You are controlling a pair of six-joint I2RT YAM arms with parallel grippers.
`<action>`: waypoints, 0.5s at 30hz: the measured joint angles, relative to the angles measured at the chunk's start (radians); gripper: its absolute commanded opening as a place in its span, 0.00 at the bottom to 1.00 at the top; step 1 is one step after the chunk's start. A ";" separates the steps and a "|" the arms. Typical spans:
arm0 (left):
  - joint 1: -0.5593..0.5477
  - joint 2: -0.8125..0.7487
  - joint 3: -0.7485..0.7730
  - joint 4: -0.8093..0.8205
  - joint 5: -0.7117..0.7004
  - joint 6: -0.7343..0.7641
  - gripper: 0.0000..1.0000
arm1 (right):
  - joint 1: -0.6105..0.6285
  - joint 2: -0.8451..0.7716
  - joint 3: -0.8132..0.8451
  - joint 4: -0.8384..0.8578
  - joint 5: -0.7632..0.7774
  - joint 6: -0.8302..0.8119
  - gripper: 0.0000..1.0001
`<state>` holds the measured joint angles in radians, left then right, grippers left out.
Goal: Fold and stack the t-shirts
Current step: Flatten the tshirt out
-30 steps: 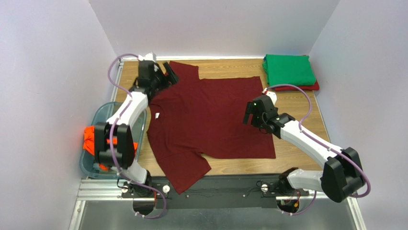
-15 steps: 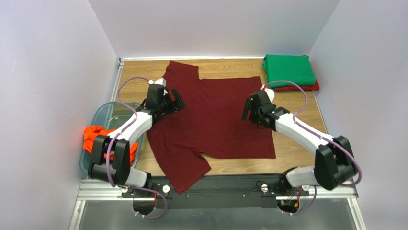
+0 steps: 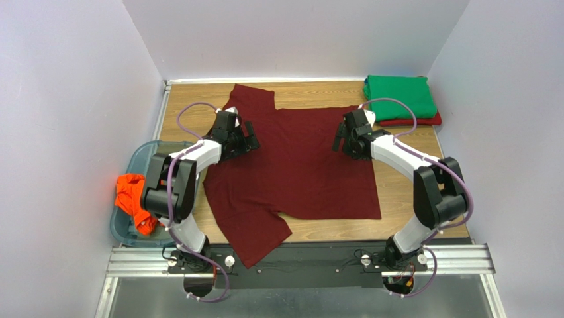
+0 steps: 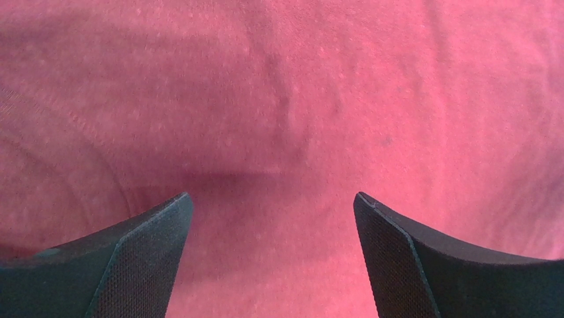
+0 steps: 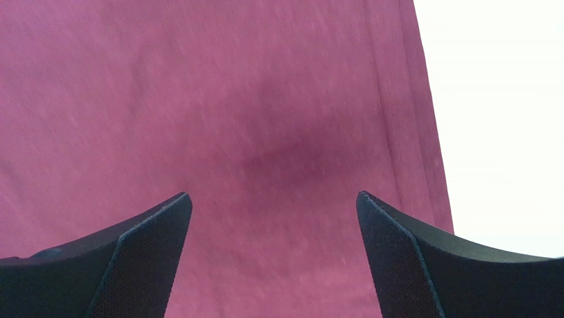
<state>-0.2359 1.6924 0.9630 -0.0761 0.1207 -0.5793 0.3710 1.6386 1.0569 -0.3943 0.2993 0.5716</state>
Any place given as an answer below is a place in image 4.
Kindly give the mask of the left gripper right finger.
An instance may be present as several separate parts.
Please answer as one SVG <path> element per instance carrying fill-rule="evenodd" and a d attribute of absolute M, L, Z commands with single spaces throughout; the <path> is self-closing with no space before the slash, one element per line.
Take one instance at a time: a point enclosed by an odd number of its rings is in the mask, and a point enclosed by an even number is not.
<path fill-rule="evenodd" d="M 360 192 L 359 241 L 380 317 L 559 318 L 563 261 L 483 248 Z"/>

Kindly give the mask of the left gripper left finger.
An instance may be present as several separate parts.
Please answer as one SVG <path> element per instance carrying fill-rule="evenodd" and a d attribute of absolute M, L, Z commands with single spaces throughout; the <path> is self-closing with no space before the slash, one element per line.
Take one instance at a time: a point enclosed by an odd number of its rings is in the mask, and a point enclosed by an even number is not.
<path fill-rule="evenodd" d="M 186 193 L 128 220 L 1 263 L 1 316 L 164 317 L 189 233 Z"/>

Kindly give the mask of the maroon t shirt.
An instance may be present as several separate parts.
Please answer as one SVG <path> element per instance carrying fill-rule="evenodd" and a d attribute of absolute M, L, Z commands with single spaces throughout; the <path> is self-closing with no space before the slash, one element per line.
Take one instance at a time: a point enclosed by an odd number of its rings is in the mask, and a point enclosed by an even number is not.
<path fill-rule="evenodd" d="M 375 317 L 363 191 L 563 256 L 562 1 L 2 1 L 1 257 L 180 192 L 169 317 Z"/>

